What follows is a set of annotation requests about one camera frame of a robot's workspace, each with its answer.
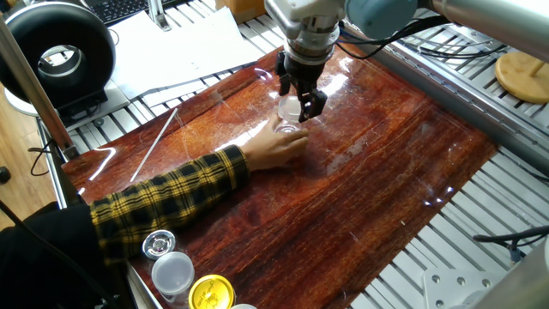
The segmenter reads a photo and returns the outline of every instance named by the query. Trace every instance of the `yellow bottle cap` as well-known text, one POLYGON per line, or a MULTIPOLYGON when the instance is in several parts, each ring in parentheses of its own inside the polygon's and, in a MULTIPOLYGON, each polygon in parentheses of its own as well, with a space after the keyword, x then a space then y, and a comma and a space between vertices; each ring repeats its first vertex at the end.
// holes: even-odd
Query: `yellow bottle cap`
POLYGON ((234 289, 231 283, 219 275, 204 276, 190 289, 190 309, 229 309, 233 302, 234 289))

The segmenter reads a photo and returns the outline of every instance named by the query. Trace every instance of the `keyboard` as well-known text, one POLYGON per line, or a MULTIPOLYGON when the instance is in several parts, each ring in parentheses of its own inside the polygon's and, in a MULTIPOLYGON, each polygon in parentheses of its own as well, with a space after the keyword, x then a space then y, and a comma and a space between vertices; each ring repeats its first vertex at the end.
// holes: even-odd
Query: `keyboard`
MULTIPOLYGON (((182 0, 162 0, 162 6, 166 8, 182 2, 182 0)), ((88 0, 87 5, 107 26, 148 9, 147 0, 88 0)))

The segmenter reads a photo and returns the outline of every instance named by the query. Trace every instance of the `round wooden board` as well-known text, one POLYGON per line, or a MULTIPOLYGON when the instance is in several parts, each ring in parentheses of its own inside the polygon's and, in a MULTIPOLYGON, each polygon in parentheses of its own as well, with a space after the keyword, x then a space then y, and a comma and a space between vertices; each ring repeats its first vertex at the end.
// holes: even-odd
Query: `round wooden board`
POLYGON ((496 77, 515 97, 545 104, 549 102, 549 65, 543 65, 537 74, 530 76, 529 72, 537 61, 524 52, 508 53, 496 62, 496 77))

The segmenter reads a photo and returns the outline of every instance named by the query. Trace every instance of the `red wood grain surface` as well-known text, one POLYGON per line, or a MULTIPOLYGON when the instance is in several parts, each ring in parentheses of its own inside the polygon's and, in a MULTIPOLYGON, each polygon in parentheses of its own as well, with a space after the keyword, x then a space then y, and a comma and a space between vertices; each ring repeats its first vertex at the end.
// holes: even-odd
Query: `red wood grain surface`
MULTIPOLYGON (((271 53, 183 103, 136 181, 255 134, 279 99, 274 60, 271 53)), ((318 85, 329 101, 303 124, 306 154, 254 173, 177 233, 196 279, 225 276, 238 303, 345 308, 496 150, 375 62, 337 50, 318 85)), ((130 184, 169 116, 63 167, 87 202, 130 184)), ((143 261, 132 264, 164 304, 143 261)))

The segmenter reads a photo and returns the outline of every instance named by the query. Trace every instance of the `transparent cup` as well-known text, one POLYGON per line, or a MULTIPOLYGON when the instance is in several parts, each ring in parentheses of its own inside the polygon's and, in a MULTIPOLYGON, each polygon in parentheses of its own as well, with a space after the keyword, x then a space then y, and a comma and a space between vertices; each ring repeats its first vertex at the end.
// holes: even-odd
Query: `transparent cup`
POLYGON ((282 97, 278 102, 278 116, 282 121, 274 128, 277 133, 291 133, 301 130, 299 123, 299 114, 301 113, 301 104, 295 95, 282 97))
POLYGON ((195 279, 190 258, 179 251, 167 253, 153 265, 153 284, 172 308, 189 308, 189 289, 195 279))

